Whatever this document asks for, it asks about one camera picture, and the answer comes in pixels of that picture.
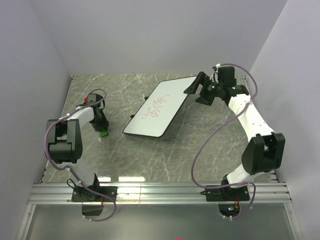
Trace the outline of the green bone-shaped eraser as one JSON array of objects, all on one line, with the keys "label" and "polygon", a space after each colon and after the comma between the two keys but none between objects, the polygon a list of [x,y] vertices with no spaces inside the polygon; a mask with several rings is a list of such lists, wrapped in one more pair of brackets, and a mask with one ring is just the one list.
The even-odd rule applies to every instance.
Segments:
[{"label": "green bone-shaped eraser", "polygon": [[103,129],[103,130],[100,132],[100,135],[101,135],[102,137],[108,136],[107,130]]}]

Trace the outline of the white whiteboard black frame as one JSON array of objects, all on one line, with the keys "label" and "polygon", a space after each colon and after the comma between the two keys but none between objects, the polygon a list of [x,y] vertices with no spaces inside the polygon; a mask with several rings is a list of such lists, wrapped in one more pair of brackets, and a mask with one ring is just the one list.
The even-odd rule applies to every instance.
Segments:
[{"label": "white whiteboard black frame", "polygon": [[128,135],[162,137],[188,97],[184,91],[195,79],[195,76],[189,76],[160,82],[122,132]]}]

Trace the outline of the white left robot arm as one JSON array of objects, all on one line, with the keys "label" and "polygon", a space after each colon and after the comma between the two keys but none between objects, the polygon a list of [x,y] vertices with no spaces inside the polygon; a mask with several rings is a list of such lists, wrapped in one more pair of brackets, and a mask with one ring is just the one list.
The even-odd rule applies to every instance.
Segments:
[{"label": "white left robot arm", "polygon": [[83,195],[89,201],[96,201],[101,196],[100,183],[83,158],[81,128],[88,123],[94,131],[107,134],[109,122],[99,104],[79,105],[64,117],[49,119],[44,136],[44,152],[56,170],[69,171],[76,179],[76,185],[84,188]]}]

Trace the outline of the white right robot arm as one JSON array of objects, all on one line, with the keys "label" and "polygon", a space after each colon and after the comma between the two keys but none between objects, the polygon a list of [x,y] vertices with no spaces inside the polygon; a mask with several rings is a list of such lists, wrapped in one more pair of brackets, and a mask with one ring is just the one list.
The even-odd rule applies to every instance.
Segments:
[{"label": "white right robot arm", "polygon": [[276,133],[262,118],[253,96],[243,85],[238,85],[233,71],[219,73],[217,78],[199,72],[193,83],[184,91],[194,94],[201,86],[197,103],[210,106],[214,99],[220,98],[235,114],[246,134],[248,144],[241,156],[241,164],[219,186],[222,197],[232,200],[238,195],[238,188],[249,184],[256,177],[280,168],[286,139]]}]

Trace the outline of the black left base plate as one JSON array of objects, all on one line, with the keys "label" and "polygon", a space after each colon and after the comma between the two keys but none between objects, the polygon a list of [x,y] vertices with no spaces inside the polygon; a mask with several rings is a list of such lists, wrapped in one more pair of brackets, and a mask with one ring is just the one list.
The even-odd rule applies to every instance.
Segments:
[{"label": "black left base plate", "polygon": [[116,200],[117,191],[117,186],[100,186],[97,190],[99,194],[96,194],[82,186],[76,186],[73,189],[71,201],[75,203],[111,202]]}]

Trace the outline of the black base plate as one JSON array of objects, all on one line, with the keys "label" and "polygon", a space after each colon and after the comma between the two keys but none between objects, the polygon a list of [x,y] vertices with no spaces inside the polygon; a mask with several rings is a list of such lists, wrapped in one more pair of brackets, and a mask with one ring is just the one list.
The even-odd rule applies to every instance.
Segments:
[{"label": "black base plate", "polygon": [[117,186],[100,186],[97,190],[99,194],[96,194],[82,186],[76,186],[73,189],[71,201],[75,203],[111,202],[116,200],[117,191]]},{"label": "black base plate", "polygon": [[250,195],[247,186],[232,188],[205,189],[200,193],[205,196],[207,202],[232,202],[235,200],[249,201]]}]

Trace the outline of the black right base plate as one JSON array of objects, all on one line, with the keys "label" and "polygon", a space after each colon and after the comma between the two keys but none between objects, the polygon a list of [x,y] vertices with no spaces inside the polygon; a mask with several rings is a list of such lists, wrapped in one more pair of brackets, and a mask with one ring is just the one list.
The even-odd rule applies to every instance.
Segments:
[{"label": "black right base plate", "polygon": [[247,186],[232,188],[205,189],[200,193],[205,196],[207,202],[232,202],[235,200],[249,201],[250,195]]}]

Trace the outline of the aluminium mounting rail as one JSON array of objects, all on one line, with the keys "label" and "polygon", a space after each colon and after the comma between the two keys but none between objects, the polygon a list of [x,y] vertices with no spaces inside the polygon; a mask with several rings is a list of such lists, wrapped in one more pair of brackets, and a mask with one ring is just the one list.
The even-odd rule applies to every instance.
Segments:
[{"label": "aluminium mounting rail", "polygon": [[[255,204],[291,203],[292,198],[285,183],[258,182]],[[202,205],[209,204],[201,195],[202,188],[191,182],[119,182],[103,183],[102,186],[116,186],[117,205]],[[73,189],[65,183],[43,183],[32,187],[28,199],[30,205],[98,205],[100,201],[76,199]]]}]

